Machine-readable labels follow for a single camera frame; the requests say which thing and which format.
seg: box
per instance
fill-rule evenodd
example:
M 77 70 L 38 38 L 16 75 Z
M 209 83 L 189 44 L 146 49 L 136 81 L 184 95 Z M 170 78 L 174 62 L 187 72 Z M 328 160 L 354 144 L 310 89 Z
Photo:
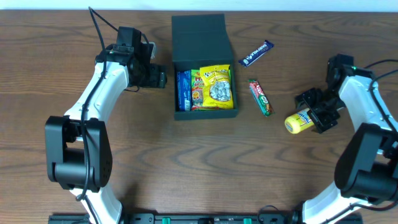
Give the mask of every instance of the box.
M 176 120 L 234 118 L 238 115 L 234 58 L 225 29 L 224 14 L 172 16 L 174 100 Z M 230 65 L 234 108 L 214 111 L 179 111 L 177 72 L 209 65 Z

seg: yellow candy package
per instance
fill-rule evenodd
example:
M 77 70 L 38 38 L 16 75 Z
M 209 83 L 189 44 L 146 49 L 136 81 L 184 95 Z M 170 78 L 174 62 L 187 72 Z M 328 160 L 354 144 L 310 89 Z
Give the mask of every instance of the yellow candy package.
M 219 109 L 233 109 L 229 65 L 212 65 L 200 68 L 200 76 L 205 83 L 203 106 Z

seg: wood grain surface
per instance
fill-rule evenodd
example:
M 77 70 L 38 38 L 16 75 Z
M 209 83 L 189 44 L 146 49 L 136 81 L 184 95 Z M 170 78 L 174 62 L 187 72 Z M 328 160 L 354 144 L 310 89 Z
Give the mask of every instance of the wood grain surface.
M 171 16 L 210 12 L 99 13 L 116 27 L 143 31 L 159 48 L 154 62 L 170 70 L 164 90 L 122 93 L 107 125 L 110 182 L 131 212 L 256 213 L 267 204 L 290 210 L 316 196 L 333 181 L 353 126 L 341 110 L 339 125 L 323 134 L 288 133 L 284 119 L 295 112 L 294 96 L 326 87 L 326 63 L 337 53 L 355 56 L 359 67 L 398 58 L 398 14 L 226 12 L 236 61 L 264 39 L 275 47 L 248 68 L 236 63 L 236 118 L 174 121 Z M 106 44 L 115 43 L 117 33 L 99 23 Z M 88 11 L 0 11 L 0 223 L 85 212 L 47 178 L 44 124 L 76 102 L 100 50 Z M 260 81 L 276 114 L 263 117 L 248 78 Z M 398 76 L 380 89 L 397 115 Z M 361 213 L 366 223 L 398 223 L 396 211 Z

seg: yellow canister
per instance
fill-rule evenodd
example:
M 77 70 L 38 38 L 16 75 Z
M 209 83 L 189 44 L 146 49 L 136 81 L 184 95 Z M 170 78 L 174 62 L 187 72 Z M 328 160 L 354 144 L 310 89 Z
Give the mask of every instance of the yellow canister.
M 309 108 L 305 108 L 304 110 L 289 116 L 285 120 L 285 127 L 292 134 L 297 134 L 307 128 L 313 126 L 313 121 L 307 114 Z

